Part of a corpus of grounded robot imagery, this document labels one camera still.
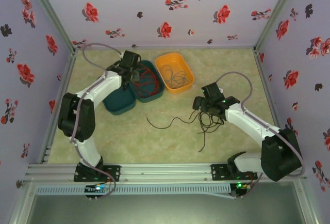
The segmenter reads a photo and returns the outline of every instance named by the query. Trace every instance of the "glass panel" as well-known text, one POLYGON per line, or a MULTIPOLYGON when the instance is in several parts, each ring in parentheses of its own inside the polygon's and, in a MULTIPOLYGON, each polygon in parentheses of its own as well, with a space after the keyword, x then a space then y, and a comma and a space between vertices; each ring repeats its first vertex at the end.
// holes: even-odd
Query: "glass panel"
POLYGON ((304 223, 292 183, 260 183, 243 200, 208 195, 36 196, 28 223, 304 223))

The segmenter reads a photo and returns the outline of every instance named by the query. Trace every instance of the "enclosure wall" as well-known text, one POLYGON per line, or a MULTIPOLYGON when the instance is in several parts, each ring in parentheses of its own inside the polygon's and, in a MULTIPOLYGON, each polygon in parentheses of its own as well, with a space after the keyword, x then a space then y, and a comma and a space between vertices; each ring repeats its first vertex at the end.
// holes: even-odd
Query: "enclosure wall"
POLYGON ((278 0, 49 1, 76 46, 192 47, 254 46, 278 0))
POLYGON ((260 57, 283 126, 295 130, 324 223, 330 197, 328 0, 289 0, 260 57))
POLYGON ((70 52, 38 0, 0 6, 0 222, 8 223, 28 164, 39 162, 70 52))

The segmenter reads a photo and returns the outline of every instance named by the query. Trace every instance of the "gray cable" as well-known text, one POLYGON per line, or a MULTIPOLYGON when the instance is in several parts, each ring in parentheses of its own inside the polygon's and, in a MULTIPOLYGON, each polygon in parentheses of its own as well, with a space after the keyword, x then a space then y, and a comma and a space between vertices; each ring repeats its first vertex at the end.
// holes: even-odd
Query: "gray cable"
POLYGON ((120 56, 122 56, 122 53, 121 53, 119 50, 117 50, 117 49, 115 49, 115 48, 113 48, 113 47, 111 47, 111 46, 108 46, 108 45, 106 45, 106 44, 102 44, 102 43, 89 43, 89 44, 87 44, 87 45, 83 48, 83 50, 82 50, 82 53, 83 53, 82 56, 84 57, 84 59, 85 59, 88 63, 92 64, 93 66, 95 66, 95 67, 97 67, 97 68, 100 68, 100 69, 104 70, 104 72, 105 72, 105 76, 104 76, 104 77, 101 77, 99 81, 97 81, 95 84, 93 84, 91 87, 89 87, 89 88, 86 90, 86 92, 84 92, 83 95, 80 97, 80 99, 79 99, 79 101, 78 101, 76 120, 75 120, 75 123, 74 123, 74 128, 73 128, 73 133, 72 133, 72 136, 71 136, 71 139, 70 139, 70 143, 73 143, 73 144, 74 144, 74 146, 75 146, 75 148, 76 148, 76 151, 77 151, 79 157, 82 159, 82 161, 83 161, 88 167, 90 167, 90 168, 92 168, 93 170, 98 171, 99 173, 102 173, 102 174, 104 174, 105 176, 109 177, 109 179, 111 179, 111 181, 114 183, 114 187, 113 187, 112 190, 110 190, 110 185, 111 185, 111 182, 110 182, 110 184, 109 184, 109 192, 106 193, 106 194, 104 194, 104 195, 102 195, 102 196, 100 196, 100 197, 98 197, 98 198, 102 198, 102 197, 109 196, 111 193, 113 193, 113 192, 115 191, 115 189, 116 189, 116 182, 115 182, 115 179, 113 178, 113 176, 111 176, 111 175, 108 174, 107 172, 102 171, 102 170, 99 170, 99 169, 97 169, 96 167, 94 167, 94 166, 92 166, 91 164, 89 164, 89 163, 84 159, 84 157, 82 156, 82 154, 80 153, 79 148, 78 148, 78 146, 77 146, 77 141, 74 139, 74 137, 76 136, 76 133, 77 133, 77 129, 78 129, 78 121, 79 121, 79 115, 80 115, 80 107, 81 107, 81 103, 82 103, 83 99, 84 99, 84 98, 86 97, 86 95, 87 95, 89 92, 91 92, 96 86, 98 86, 99 84, 101 84, 101 83, 105 80, 105 78, 108 76, 108 71, 107 71, 105 68, 103 68, 102 66, 97 65, 97 64, 95 64, 95 63, 93 63, 93 62, 91 62, 91 61, 86 57, 86 55, 85 55, 85 49, 86 49, 86 47, 88 47, 88 46, 92 46, 92 45, 100 45, 100 46, 108 47, 108 48, 110 48, 110 49, 112 49, 112 50, 118 52, 118 53, 120 54, 120 56))
MULTIPOLYGON (((222 74, 217 80, 216 80, 216 83, 221 80, 224 76, 228 75, 228 74, 238 74, 238 75, 241 75, 243 76, 249 83, 250 85, 250 93, 249 95, 242 101, 241 103, 241 107, 242 107, 242 110, 244 111, 244 113, 246 115, 248 115, 251 119, 253 119, 254 121, 256 121, 257 123, 261 124, 264 128, 266 129, 269 129, 274 135, 276 135, 279 139, 281 139, 293 152, 294 154, 297 156, 297 158, 299 159, 299 162, 301 164, 301 172, 298 173, 298 174, 294 174, 294 175, 288 175, 289 177, 299 177, 301 175, 303 175, 305 173, 305 164, 304 164, 304 161, 303 161, 303 158, 300 156, 300 154, 298 153, 298 151, 282 136, 280 135, 279 133, 277 133, 275 130, 271 129, 270 127, 268 127, 266 124, 264 124, 263 122, 259 121, 257 118, 255 118, 254 116, 250 115, 245 107, 244 107, 244 103, 251 97, 252 95, 252 92, 253 92, 253 86, 252 86, 252 82, 251 80, 243 73, 240 73, 240 72, 236 72, 236 71, 231 71, 231 72, 226 72, 224 74, 222 74)), ((253 184, 253 187, 260 181, 261 177, 262 177, 263 173, 260 174, 260 176, 258 177, 257 181, 253 184)))

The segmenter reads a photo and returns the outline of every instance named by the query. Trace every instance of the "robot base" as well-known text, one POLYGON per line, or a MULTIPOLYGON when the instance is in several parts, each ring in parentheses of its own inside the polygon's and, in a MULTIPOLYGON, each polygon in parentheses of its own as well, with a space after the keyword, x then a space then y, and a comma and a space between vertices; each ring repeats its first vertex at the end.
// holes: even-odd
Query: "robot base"
POLYGON ((211 174, 213 181, 224 181, 224 180, 251 180, 250 174, 253 180, 258 179, 258 175, 254 172, 240 172, 238 171, 235 176, 233 176, 228 170, 227 164, 213 164, 211 165, 211 174))
MULTIPOLYGON (((116 182, 119 181, 120 177, 120 166, 116 165, 103 165, 103 158, 101 157, 100 162, 96 168, 109 173, 116 182)), ((107 182, 109 179, 106 175, 99 173, 92 168, 83 165, 79 162, 74 173, 74 182, 107 182)))

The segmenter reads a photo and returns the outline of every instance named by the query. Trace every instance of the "plastic container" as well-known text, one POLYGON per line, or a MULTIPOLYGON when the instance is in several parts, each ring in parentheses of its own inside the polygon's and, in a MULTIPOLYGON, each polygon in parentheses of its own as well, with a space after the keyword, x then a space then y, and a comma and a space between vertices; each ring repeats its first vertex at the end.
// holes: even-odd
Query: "plastic container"
MULTIPOLYGON (((156 94, 154 94, 152 96, 150 96, 147 92, 152 92, 154 90, 155 84, 151 83, 151 84, 147 84, 145 86, 139 86, 139 88, 142 90, 135 88, 135 94, 136 94, 137 99, 142 103, 147 103, 147 102, 150 102, 152 100, 155 100, 155 99, 161 97, 163 95, 165 85, 151 61, 143 60, 140 63, 145 65, 147 68, 150 68, 150 70, 155 74, 157 81, 159 81, 158 91, 156 94)), ((146 82, 150 82, 150 79, 142 78, 139 81, 139 83, 141 83, 141 84, 146 83, 146 82)))
POLYGON ((155 66, 170 93, 186 91, 194 82, 194 75, 179 53, 158 57, 155 66))
POLYGON ((134 93, 134 87, 129 84, 129 87, 124 91, 121 86, 116 91, 109 94, 104 100, 103 104, 107 111, 113 115, 120 115, 131 109, 136 105, 136 95, 134 93))

